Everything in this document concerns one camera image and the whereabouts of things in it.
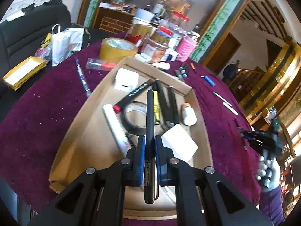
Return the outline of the white gloved right hand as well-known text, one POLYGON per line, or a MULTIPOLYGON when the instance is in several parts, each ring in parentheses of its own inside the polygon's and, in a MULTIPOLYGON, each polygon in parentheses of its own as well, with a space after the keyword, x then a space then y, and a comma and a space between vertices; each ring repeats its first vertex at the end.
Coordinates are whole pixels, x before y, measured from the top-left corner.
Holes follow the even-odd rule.
POLYGON ((280 186, 281 168, 276 161, 265 160, 263 156, 259 157, 258 168, 255 178, 262 187, 262 192, 270 192, 280 186))

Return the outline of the purple sleeved right forearm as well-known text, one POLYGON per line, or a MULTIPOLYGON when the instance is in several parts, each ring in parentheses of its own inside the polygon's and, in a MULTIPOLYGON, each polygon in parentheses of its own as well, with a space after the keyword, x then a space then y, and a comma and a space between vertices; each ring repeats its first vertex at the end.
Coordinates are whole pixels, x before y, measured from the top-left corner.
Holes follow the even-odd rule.
POLYGON ((259 208, 274 225, 280 225, 284 221, 283 200, 281 186, 274 190, 262 190, 259 208))

